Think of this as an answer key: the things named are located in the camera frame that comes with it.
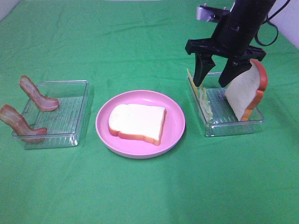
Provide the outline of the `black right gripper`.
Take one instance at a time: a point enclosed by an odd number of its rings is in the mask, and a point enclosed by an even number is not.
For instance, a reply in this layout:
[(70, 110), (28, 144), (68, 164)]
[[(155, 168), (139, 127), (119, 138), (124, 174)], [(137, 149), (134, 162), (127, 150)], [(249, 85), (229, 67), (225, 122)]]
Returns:
[(199, 87), (208, 72), (215, 66), (212, 55), (228, 58), (219, 84), (226, 87), (238, 75), (251, 68), (249, 58), (263, 60), (266, 52), (250, 45), (256, 30), (238, 22), (231, 16), (222, 16), (210, 38), (188, 40), (187, 54), (195, 54), (193, 83)]

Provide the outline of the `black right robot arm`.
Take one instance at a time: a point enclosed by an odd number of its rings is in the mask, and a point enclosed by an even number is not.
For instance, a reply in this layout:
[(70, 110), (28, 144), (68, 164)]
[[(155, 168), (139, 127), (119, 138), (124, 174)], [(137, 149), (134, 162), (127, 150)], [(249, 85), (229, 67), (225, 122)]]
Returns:
[(236, 0), (230, 10), (206, 5), (198, 7), (197, 18), (216, 22), (217, 26), (210, 38), (188, 40), (185, 46), (187, 54), (195, 54), (195, 86), (200, 86), (215, 66), (213, 55), (227, 59), (219, 78), (221, 87), (248, 71), (251, 59), (263, 60), (265, 51), (250, 43), (274, 3), (273, 0)]

